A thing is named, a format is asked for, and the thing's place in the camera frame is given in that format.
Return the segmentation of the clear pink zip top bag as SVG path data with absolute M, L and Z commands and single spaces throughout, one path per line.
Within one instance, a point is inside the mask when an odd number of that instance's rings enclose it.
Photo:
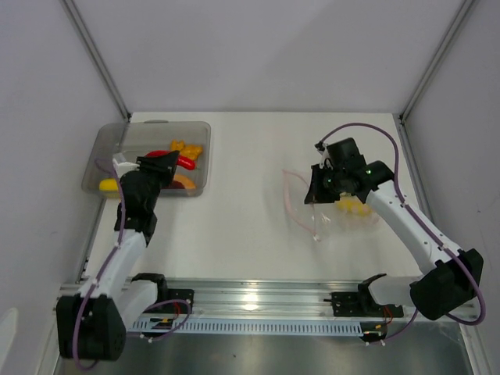
M 370 231 L 380 221 L 372 209 L 369 216 L 357 216 L 342 212 L 334 203 L 306 205 L 304 194 L 309 188 L 304 173 L 282 171 L 283 203 L 288 219 L 301 227 L 316 242 L 326 241 L 335 234 Z

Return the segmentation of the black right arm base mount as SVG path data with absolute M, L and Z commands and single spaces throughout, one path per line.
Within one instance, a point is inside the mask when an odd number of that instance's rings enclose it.
M 379 305 L 373 298 L 364 292 L 337 291 L 330 294 L 329 302 L 336 317 L 370 317 L 382 318 L 385 316 L 402 318 L 404 311 L 401 306 Z

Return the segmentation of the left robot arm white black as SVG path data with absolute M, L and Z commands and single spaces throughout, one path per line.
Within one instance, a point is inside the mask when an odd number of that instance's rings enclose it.
M 145 253 L 155 232 L 155 206 L 181 165 L 178 151 L 156 151 L 135 162 L 114 157 L 112 174 L 119 204 L 114 244 L 98 272 L 74 295 L 59 298 L 56 326 L 59 354 L 76 364 L 84 360 L 116 361 L 128 330 L 147 310 L 162 312 L 170 302 L 165 277 L 137 275 L 125 285 L 134 264 Z

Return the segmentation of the grey translucent plastic tray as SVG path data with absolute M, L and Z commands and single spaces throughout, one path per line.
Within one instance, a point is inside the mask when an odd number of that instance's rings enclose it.
M 195 161 L 194 170 L 177 167 L 176 174 L 184 175 L 195 182 L 195 190 L 163 190 L 163 197 L 199 196 L 206 185 L 209 170 L 211 127 L 203 121 L 153 120 L 145 123 L 111 123 L 101 128 L 95 139 L 88 160 L 82 189 L 88 193 L 105 197 L 117 196 L 116 192 L 105 193 L 99 190 L 101 180 L 110 178 L 113 168 L 112 157 L 122 153 L 128 162 L 134 163 L 137 157 L 145 156 L 155 150 L 170 150 L 172 140 L 184 140 L 188 144 L 202 145 L 203 153 Z

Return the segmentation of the red chili pepper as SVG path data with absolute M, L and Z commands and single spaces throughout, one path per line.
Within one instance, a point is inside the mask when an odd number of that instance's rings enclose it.
M 155 151 L 151 151 L 148 154 L 146 154 L 145 157 L 156 158 L 156 157 L 160 157 L 160 156 L 165 156 L 169 153 L 170 153 L 170 151 L 167 151 L 167 150 L 155 150 Z M 196 168 L 195 161 L 189 159 L 186 156 L 182 156 L 182 155 L 179 156 L 179 158 L 177 160 L 177 165 L 181 166 L 182 168 L 185 168 L 186 170 L 194 170 Z

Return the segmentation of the orange ginger root toy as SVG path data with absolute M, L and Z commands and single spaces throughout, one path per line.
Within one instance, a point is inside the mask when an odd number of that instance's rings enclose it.
M 188 144 L 184 140 L 172 140 L 170 150 L 179 151 L 183 157 L 197 161 L 198 157 L 203 153 L 204 148 L 202 145 Z

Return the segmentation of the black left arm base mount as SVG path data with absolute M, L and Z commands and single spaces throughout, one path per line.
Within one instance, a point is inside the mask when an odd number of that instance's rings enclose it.
M 185 315 L 189 309 L 193 309 L 195 301 L 195 291 L 186 288 L 169 289 L 167 299 L 173 302 L 166 305 L 163 309 L 164 313 L 173 315 Z

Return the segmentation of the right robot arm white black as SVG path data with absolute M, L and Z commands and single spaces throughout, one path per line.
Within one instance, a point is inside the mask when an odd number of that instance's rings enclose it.
M 367 163 L 351 137 L 316 149 L 319 163 L 312 176 L 306 205 L 334 203 L 353 195 L 367 204 L 398 236 L 417 263 L 418 277 L 377 274 L 359 284 L 358 309 L 374 315 L 385 305 L 408 305 L 429 320 L 480 296 L 484 259 L 474 248 L 464 251 L 416 207 L 405 200 L 397 176 L 384 162 Z

